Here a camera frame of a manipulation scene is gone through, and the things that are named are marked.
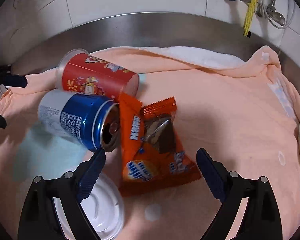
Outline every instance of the white spot on towel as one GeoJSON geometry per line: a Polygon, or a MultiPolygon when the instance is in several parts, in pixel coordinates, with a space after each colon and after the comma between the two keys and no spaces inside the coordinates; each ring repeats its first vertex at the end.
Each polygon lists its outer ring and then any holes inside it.
{"type": "Polygon", "coordinates": [[[159,204],[150,204],[145,209],[145,218],[151,222],[156,221],[161,216],[161,206],[159,204]]]}
{"type": "Polygon", "coordinates": [[[278,153],[279,162],[282,166],[286,165],[286,159],[281,151],[278,153]]]}
{"type": "Polygon", "coordinates": [[[270,55],[267,52],[262,52],[262,59],[266,62],[270,60],[270,55]]]}

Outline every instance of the yellow corrugated hose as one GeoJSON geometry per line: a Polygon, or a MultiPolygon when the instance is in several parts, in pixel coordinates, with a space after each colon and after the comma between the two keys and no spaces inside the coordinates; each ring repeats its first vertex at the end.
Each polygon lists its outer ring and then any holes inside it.
{"type": "Polygon", "coordinates": [[[254,15],[254,11],[256,9],[256,5],[257,5],[258,0],[252,0],[251,3],[249,4],[248,7],[248,11],[246,14],[246,18],[244,20],[244,24],[243,24],[243,28],[244,28],[244,36],[248,36],[248,32],[250,30],[251,27],[251,22],[252,22],[252,18],[254,15]]]}

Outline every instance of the blue can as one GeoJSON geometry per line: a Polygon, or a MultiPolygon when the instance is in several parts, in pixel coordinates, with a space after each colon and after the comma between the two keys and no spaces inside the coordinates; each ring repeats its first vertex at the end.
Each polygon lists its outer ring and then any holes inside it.
{"type": "Polygon", "coordinates": [[[119,104],[105,96],[55,89],[41,100],[38,116],[48,131],[75,137],[92,152],[111,152],[120,141],[119,104]]]}

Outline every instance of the blue gripper pad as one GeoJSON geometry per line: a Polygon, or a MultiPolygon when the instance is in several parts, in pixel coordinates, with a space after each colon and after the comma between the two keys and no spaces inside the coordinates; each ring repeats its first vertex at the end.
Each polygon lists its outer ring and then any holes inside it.
{"type": "Polygon", "coordinates": [[[204,148],[197,151],[196,161],[214,198],[223,203],[226,200],[225,185],[228,171],[222,163],[213,161],[204,148]]]}
{"type": "Polygon", "coordinates": [[[81,163],[83,174],[78,181],[77,201],[81,203],[82,200],[89,197],[92,188],[94,187],[97,179],[106,163],[106,154],[104,150],[98,150],[91,159],[87,162],[81,163]]]}

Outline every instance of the can opening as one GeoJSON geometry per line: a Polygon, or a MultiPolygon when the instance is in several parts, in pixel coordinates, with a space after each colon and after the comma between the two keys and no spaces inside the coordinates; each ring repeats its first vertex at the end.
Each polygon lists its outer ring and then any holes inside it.
{"type": "Polygon", "coordinates": [[[113,104],[104,117],[100,144],[106,152],[113,151],[120,140],[120,116],[118,103],[113,104]]]}
{"type": "Polygon", "coordinates": [[[117,121],[113,121],[112,123],[107,123],[103,129],[102,139],[105,144],[109,144],[112,136],[119,130],[119,124],[117,121]]]}

